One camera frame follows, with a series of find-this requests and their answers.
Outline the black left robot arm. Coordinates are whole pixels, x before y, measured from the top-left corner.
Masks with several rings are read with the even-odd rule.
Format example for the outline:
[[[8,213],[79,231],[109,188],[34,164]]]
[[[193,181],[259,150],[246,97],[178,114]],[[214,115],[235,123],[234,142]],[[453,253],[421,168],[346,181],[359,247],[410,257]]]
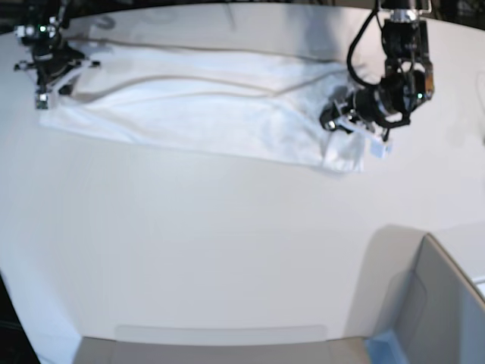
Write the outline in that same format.
[[[371,132],[378,126],[386,136],[392,129],[408,126],[411,114],[433,98],[427,22],[421,17],[431,10],[430,1],[374,3],[346,56],[347,71],[358,88],[323,109],[319,121],[326,131]],[[379,20],[382,12],[389,15],[384,21]],[[386,56],[378,83],[361,78],[352,63],[357,45],[373,19],[379,20],[380,44]]]

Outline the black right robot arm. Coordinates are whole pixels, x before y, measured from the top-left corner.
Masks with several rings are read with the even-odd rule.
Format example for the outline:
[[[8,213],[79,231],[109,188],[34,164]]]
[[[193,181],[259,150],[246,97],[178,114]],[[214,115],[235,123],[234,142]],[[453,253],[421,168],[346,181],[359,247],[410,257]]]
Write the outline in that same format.
[[[53,94],[69,95],[74,80],[86,68],[98,68],[84,53],[72,48],[62,31],[70,26],[71,1],[27,1],[21,22],[14,35],[30,54],[29,61],[19,61],[15,71],[36,74],[35,97],[45,108]]]

